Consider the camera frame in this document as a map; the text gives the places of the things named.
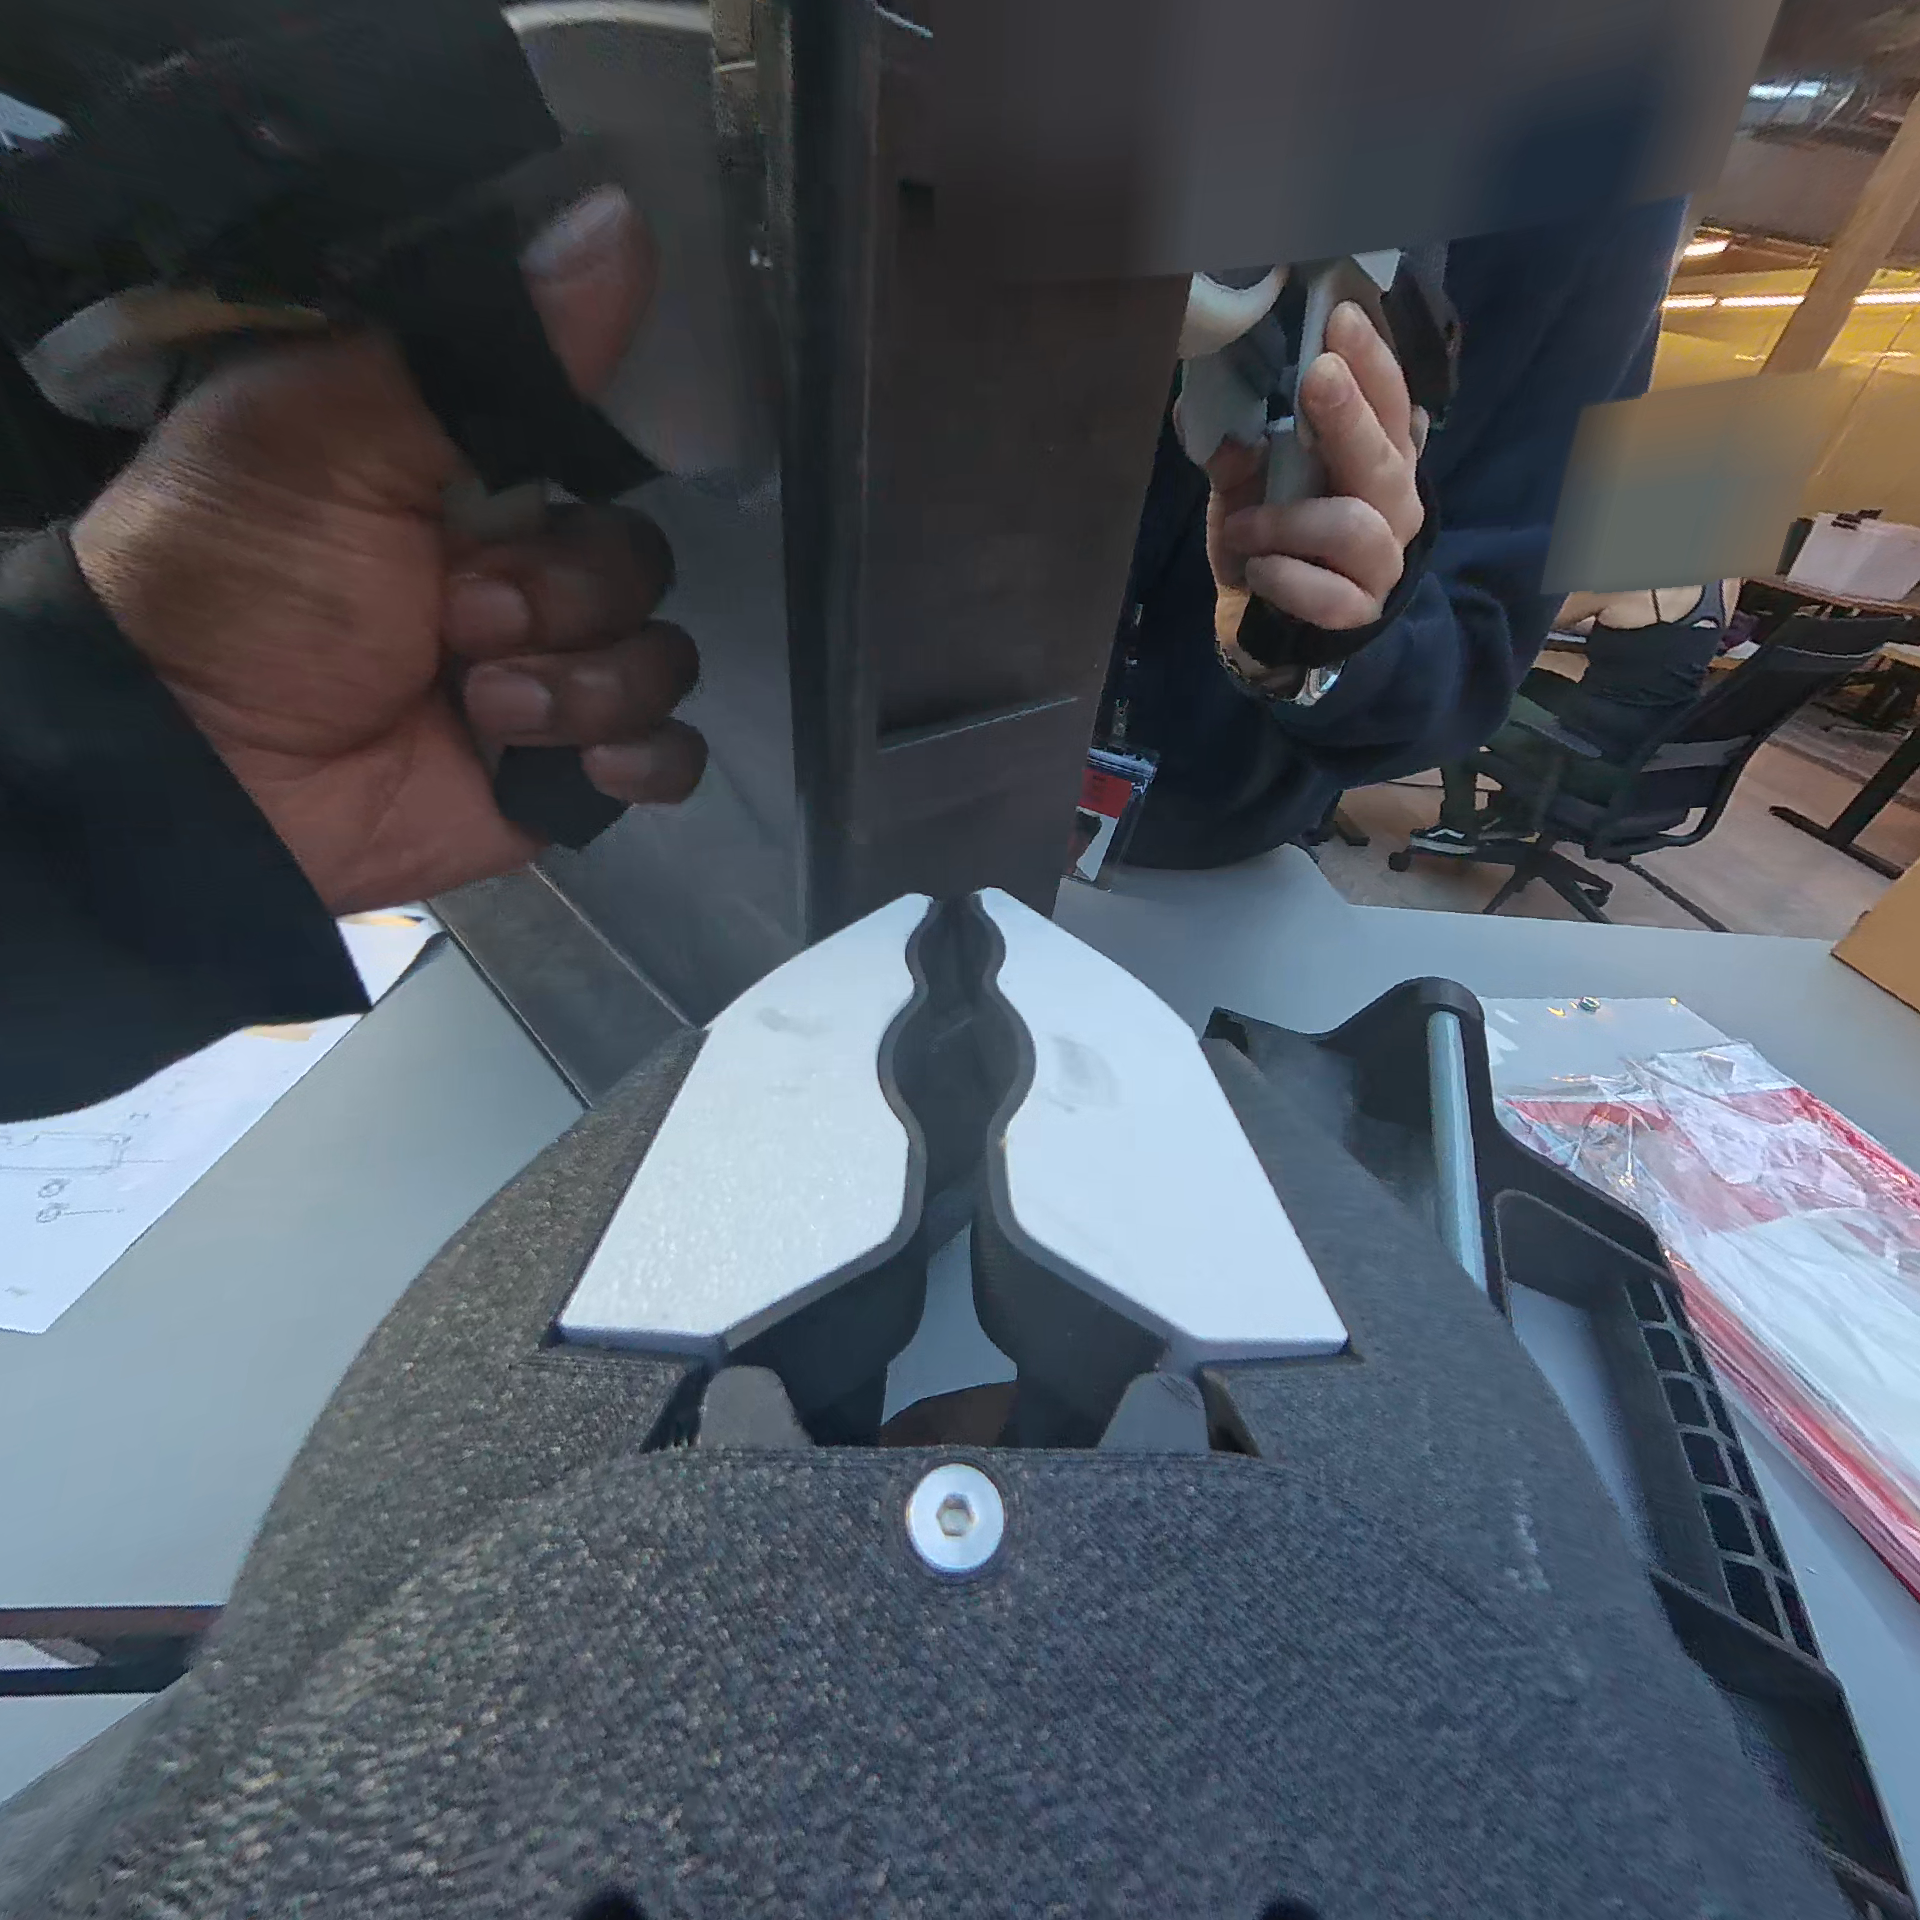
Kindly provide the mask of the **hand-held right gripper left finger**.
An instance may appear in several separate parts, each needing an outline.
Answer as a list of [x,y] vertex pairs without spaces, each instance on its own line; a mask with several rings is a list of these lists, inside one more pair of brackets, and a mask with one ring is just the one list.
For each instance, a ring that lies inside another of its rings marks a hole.
[[887,1368],[926,1301],[929,1144],[901,1043],[947,906],[892,901],[715,1015],[567,1296],[574,1348]]

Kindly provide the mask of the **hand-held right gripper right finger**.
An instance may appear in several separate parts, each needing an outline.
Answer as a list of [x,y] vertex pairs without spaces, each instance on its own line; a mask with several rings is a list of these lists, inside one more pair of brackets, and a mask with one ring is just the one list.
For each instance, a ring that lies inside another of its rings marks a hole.
[[1027,1374],[1345,1354],[1351,1334],[1188,1021],[1001,888],[970,906],[1012,1067],[977,1228],[991,1340]]

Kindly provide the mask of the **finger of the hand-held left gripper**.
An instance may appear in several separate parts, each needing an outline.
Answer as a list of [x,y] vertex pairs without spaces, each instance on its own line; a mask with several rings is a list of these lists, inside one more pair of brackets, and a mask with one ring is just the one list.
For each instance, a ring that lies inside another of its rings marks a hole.
[[541,223],[618,184],[653,243],[657,286],[601,408],[667,472],[753,468],[753,334],[722,180],[706,5],[541,3],[503,12],[546,107],[555,154],[511,176]]

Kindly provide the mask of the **dark cabinet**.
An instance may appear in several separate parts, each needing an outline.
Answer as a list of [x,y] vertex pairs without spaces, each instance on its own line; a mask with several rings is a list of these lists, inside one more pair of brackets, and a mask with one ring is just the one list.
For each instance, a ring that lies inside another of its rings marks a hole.
[[951,244],[956,5],[706,7],[753,468],[641,452],[625,495],[676,562],[705,779],[437,901],[587,1106],[903,892],[1054,907],[1183,306]]

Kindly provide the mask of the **person's left forearm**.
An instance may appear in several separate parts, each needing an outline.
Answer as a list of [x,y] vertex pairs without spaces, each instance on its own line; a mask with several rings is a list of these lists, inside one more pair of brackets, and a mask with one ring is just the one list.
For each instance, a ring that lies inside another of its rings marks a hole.
[[2,1119],[255,1024],[359,1018],[337,919],[87,587],[61,524],[2,574]]

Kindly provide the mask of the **grey desk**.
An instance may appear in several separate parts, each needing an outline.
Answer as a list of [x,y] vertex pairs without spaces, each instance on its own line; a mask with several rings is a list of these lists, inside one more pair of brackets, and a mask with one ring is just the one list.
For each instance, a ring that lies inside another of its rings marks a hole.
[[705,1026],[594,1104],[435,943],[50,1332],[4,1608],[221,1605],[151,1695],[4,1698],[4,1915],[1915,1915],[1915,1603],[1717,1374],[1842,1703],[1721,1691],[1482,1282],[1213,1008],[1677,991],[1715,943],[1063,886],[1198,1037],[1351,1343],[1027,1374],[977,1304],[1012,1079],[947,907],[887,1368],[574,1348]]

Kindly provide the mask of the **red badge card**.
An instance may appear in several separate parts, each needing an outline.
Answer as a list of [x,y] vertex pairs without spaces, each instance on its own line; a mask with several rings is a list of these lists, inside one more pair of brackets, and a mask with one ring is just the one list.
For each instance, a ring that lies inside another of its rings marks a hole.
[[1159,756],[1093,746],[1073,815],[1073,839],[1063,876],[1106,886],[1127,863],[1146,795],[1157,776]]

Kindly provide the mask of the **clear plastic bag red sheets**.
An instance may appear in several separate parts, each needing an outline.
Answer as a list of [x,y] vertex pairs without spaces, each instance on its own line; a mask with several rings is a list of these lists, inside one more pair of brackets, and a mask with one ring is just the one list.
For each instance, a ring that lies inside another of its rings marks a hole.
[[1717,1374],[1917,1592],[1917,1181],[1681,999],[1487,999],[1508,1132],[1643,1218]]

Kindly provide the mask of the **white drawing sheet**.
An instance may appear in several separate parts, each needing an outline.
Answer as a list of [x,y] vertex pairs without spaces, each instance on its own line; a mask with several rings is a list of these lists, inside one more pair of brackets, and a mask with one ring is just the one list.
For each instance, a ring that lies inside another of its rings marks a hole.
[[2,1330],[45,1332],[359,1024],[253,1024],[95,1106],[2,1128]]

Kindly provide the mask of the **black office chair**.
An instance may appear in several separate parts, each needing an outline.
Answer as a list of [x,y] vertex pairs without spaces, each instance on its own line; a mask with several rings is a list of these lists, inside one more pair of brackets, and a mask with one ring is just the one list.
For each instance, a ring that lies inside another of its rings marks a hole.
[[[1493,779],[1498,795],[1508,790],[1531,798],[1531,824],[1522,839],[1433,858],[1453,866],[1506,871],[1485,914],[1494,914],[1531,883],[1543,883],[1583,920],[1606,923],[1614,885],[1588,863],[1571,859],[1566,848],[1574,848],[1588,862],[1643,877],[1695,923],[1721,930],[1702,907],[1646,871],[1639,858],[1706,840],[1761,746],[1817,692],[1865,671],[1890,642],[1907,640],[1914,628],[1910,614],[1791,614],[1751,658],[1715,675],[1687,714],[1626,758],[1605,803],[1559,795],[1562,773],[1533,774],[1487,758],[1479,776]],[[1429,854],[1399,848],[1386,863],[1393,874],[1405,874],[1417,858]]]

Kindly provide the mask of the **cardboard box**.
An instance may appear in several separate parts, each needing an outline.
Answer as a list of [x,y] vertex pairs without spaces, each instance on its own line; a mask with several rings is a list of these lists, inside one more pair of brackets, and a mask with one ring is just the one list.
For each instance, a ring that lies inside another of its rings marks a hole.
[[1917,862],[1830,948],[1830,957],[1908,1011],[1920,1011]]

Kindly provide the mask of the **dark flat bar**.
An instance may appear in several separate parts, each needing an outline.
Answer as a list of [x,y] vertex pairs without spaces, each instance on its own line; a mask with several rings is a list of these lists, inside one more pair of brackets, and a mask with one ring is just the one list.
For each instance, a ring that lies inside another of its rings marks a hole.
[[2,1698],[165,1691],[221,1615],[221,1605],[7,1607]]

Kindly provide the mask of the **white paper stack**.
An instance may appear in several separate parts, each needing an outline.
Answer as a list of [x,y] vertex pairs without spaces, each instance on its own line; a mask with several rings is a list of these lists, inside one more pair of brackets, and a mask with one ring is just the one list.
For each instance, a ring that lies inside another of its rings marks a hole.
[[1917,528],[1878,515],[1817,515],[1786,579],[1813,591],[1902,603],[1917,587]]

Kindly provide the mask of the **pale slanted column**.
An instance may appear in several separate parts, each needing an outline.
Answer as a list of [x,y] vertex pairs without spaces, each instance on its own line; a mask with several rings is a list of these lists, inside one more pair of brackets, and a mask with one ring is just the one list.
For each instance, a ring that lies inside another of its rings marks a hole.
[[1857,302],[1893,252],[1917,208],[1917,95],[1898,135],[1830,240],[1809,290],[1769,349],[1763,373],[1790,376],[1817,371]]

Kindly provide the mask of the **black plastic frame with rod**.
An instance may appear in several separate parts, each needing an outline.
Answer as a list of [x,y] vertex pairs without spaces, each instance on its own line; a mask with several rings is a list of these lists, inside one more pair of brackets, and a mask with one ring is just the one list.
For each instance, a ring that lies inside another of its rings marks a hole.
[[1646,1222],[1506,1127],[1482,1002],[1417,976],[1319,1034],[1218,1006],[1205,1040],[1299,1096],[1474,1274],[1547,1368],[1694,1663],[1748,1701],[1841,1706],[1677,1277]]

